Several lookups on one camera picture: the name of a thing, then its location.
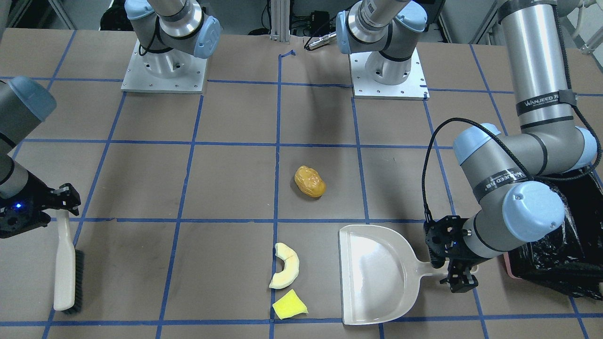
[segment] yellow sponge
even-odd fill
[[[308,313],[308,307],[299,299],[294,290],[287,292],[272,307],[280,319],[291,318],[300,313]]]

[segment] blue joint cap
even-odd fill
[[[138,20],[155,13],[155,10],[147,0],[126,0],[125,12],[128,14],[128,20]]]
[[[220,41],[220,22],[213,16],[207,17],[197,36],[193,55],[197,58],[207,59],[212,56]]]
[[[339,46],[339,51],[343,54],[351,54],[350,35],[347,32],[346,24],[346,11],[337,13],[335,31],[337,32],[337,46]]]
[[[576,165],[567,170],[567,172],[577,170],[578,168],[582,168],[590,164],[593,158],[597,155],[597,141],[595,140],[595,137],[586,128],[578,126],[576,126],[576,128],[582,133],[582,137],[584,137],[584,150],[582,151],[582,155],[580,156],[580,159],[578,159]]]
[[[498,128],[496,128],[496,126],[493,124],[481,125],[494,135],[500,134]],[[470,128],[461,132],[461,134],[456,137],[454,143],[452,144],[458,164],[462,165],[463,162],[465,162],[465,160],[471,156],[471,154],[477,151],[486,142],[490,141],[490,139],[491,137],[475,126],[471,126]]]
[[[502,203],[507,229],[524,242],[542,239],[565,219],[565,205],[559,195],[540,182],[523,182],[511,188]]]
[[[398,20],[398,22],[409,30],[421,33],[427,26],[427,12],[425,12],[425,9],[421,5],[411,1],[398,13],[395,20]]]
[[[10,80],[8,85],[40,121],[44,121],[57,107],[57,102],[50,92],[28,77],[16,77]]]

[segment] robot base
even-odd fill
[[[195,93],[203,94],[206,79],[207,59],[193,56],[190,65],[176,77],[160,78],[147,69],[145,60],[138,54],[138,41],[130,57],[130,63],[121,84],[124,92],[138,93]]]
[[[362,99],[424,100],[429,98],[427,82],[417,50],[412,53],[412,71],[398,85],[380,84],[373,80],[364,65],[371,52],[350,54],[350,69],[354,85],[354,97]]]

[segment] black brush bristles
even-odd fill
[[[84,273],[84,252],[75,250],[75,303],[71,308],[62,311],[65,314],[76,314],[82,306],[82,280]]]

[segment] dustpan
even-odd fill
[[[421,278],[448,274],[417,259],[398,232],[375,225],[339,230],[343,323],[370,325],[406,314],[415,304]]]

